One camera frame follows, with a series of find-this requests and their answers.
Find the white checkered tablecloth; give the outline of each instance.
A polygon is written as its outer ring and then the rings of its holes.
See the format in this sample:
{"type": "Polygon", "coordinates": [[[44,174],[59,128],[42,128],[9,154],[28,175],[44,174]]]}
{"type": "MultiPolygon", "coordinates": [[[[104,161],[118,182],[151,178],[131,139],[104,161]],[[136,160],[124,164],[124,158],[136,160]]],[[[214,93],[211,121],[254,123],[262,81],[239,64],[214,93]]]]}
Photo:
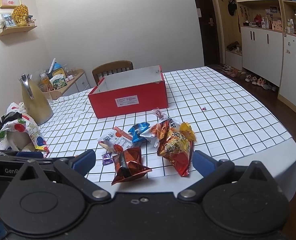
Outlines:
{"type": "MultiPolygon", "coordinates": [[[[169,107],[162,111],[192,126],[197,138],[194,150],[217,160],[236,160],[291,137],[263,104],[215,70],[201,67],[164,73],[164,77],[169,107]]],[[[115,167],[102,165],[101,155],[106,150],[98,145],[98,138],[114,126],[127,132],[136,123],[153,125],[157,117],[141,112],[97,119],[88,100],[90,91],[55,101],[53,117],[40,130],[49,145],[48,157],[74,156],[94,149],[97,161],[87,178],[109,182],[115,176],[115,167]]],[[[177,173],[169,161],[157,156],[157,149],[149,142],[142,144],[141,151],[143,164],[152,168],[146,178],[177,173]]]]}

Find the red box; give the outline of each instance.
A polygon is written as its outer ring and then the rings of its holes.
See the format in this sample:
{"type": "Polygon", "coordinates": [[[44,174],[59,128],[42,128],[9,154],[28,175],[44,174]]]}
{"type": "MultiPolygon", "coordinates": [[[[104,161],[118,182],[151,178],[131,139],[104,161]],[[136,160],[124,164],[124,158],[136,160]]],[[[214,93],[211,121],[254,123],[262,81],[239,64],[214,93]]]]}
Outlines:
{"type": "Polygon", "coordinates": [[[161,66],[103,77],[88,97],[97,118],[168,108],[161,66]]]}

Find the yellow tree ornament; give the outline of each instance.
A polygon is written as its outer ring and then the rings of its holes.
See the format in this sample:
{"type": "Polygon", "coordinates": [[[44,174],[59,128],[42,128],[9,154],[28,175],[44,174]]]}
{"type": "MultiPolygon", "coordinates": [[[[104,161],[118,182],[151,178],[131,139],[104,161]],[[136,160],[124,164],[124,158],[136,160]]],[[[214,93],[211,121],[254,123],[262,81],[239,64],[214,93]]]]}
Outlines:
{"type": "Polygon", "coordinates": [[[28,7],[21,4],[13,10],[12,18],[15,20],[15,23],[18,27],[28,25],[28,7]]]}

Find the gold bottle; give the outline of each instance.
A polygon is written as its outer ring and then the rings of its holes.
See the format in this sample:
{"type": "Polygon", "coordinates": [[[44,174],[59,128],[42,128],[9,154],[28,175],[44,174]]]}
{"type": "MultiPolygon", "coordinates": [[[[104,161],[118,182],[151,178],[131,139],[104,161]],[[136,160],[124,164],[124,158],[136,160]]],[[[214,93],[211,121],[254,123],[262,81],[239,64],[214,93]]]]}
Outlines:
{"type": "Polygon", "coordinates": [[[22,86],[22,98],[27,114],[35,120],[37,125],[44,124],[53,116],[51,106],[42,91],[31,80],[29,74],[23,74],[20,82],[22,86]]]}

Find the chair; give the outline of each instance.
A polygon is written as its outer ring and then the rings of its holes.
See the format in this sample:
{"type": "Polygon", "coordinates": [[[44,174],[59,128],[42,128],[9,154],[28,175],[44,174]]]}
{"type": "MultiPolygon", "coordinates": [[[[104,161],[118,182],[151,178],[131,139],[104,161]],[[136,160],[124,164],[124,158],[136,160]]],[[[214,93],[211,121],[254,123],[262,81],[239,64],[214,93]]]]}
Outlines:
{"type": "Polygon", "coordinates": [[[106,63],[95,68],[94,70],[92,70],[92,75],[94,77],[94,80],[96,81],[96,84],[98,85],[102,77],[128,70],[133,70],[132,62],[127,60],[120,60],[106,63]]]}

